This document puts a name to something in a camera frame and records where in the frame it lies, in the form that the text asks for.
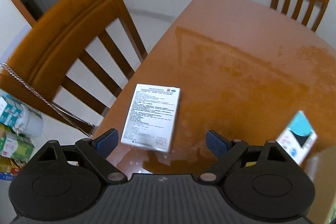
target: round joint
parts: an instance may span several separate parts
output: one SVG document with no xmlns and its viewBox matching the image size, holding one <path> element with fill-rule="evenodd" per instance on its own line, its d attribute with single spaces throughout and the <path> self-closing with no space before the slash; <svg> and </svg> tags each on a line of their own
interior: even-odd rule
<svg viewBox="0 0 336 224">
<path fill-rule="evenodd" d="M 214 181 L 217 176 L 214 173 L 203 173 L 199 176 L 203 181 Z"/>
<path fill-rule="evenodd" d="M 120 181 L 124 179 L 124 175 L 122 173 L 119 172 L 114 172 L 108 175 L 108 179 L 112 180 L 112 181 Z"/>
</svg>

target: ribbed gray surface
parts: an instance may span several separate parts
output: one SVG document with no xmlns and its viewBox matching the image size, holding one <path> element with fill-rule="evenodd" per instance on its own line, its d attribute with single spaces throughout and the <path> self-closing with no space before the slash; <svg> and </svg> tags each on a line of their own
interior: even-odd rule
<svg viewBox="0 0 336 224">
<path fill-rule="evenodd" d="M 200 185 L 191 175 L 145 174 L 134 174 L 126 184 L 109 186 L 95 206 L 76 217 L 56 222 L 20 218 L 14 223 L 265 224 L 234 211 L 216 187 Z M 287 223 L 308 222 L 301 218 Z"/>
</svg>

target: white plastic container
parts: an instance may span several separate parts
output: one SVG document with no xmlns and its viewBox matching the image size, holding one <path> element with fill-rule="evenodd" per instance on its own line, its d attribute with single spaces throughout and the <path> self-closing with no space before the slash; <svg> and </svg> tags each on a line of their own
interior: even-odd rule
<svg viewBox="0 0 336 224">
<path fill-rule="evenodd" d="M 27 106 L 23 107 L 22 117 L 17 119 L 13 130 L 16 133 L 23 133 L 28 137 L 39 137 L 43 133 L 43 120 L 42 117 L 30 110 Z"/>
</svg>

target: tiled floor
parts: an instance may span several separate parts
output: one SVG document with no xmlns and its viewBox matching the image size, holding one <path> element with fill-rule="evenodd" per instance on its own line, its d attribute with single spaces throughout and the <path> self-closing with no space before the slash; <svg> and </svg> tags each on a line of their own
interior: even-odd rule
<svg viewBox="0 0 336 224">
<path fill-rule="evenodd" d="M 148 16 L 132 14 L 134 24 L 140 34 L 140 37 L 148 52 L 152 50 L 161 36 L 171 25 L 171 22 L 154 19 Z M 120 22 L 114 21 L 108 28 L 110 34 L 120 51 L 123 53 L 131 67 L 136 70 L 140 61 L 137 58 L 128 37 L 122 28 Z M 88 53 L 100 64 L 102 68 L 120 85 L 124 87 L 127 83 L 126 77 L 123 75 L 114 60 L 110 57 L 104 46 L 98 39 L 95 39 L 88 47 Z M 77 61 L 68 72 L 68 76 L 78 83 L 81 87 L 105 103 L 111 106 L 115 97 L 95 78 L 95 76 L 80 62 Z M 54 100 L 57 104 L 69 110 L 73 114 L 79 116 L 93 124 L 99 124 L 102 117 L 88 108 L 74 96 L 62 89 Z M 71 128 L 61 122 L 50 117 L 43 116 L 44 128 L 43 135 L 33 140 L 36 150 L 38 150 L 47 140 L 56 139 L 61 145 L 74 144 L 77 140 L 84 138 L 85 135 L 78 130 Z M 9 182 L 0 181 L 0 223 L 7 224 L 15 217 L 15 212 L 8 199 Z"/>
</svg>

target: table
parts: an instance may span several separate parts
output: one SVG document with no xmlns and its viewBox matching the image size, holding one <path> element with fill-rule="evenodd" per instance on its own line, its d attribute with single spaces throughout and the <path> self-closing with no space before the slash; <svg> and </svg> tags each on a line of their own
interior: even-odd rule
<svg viewBox="0 0 336 224">
<path fill-rule="evenodd" d="M 303 110 L 318 140 L 336 144 L 336 50 L 300 23 L 249 0 L 193 0 L 127 83 L 95 136 L 121 133 L 137 83 L 181 88 L 169 154 L 119 144 L 108 160 L 132 173 L 200 174 L 216 159 L 213 129 L 263 145 Z"/>
</svg>

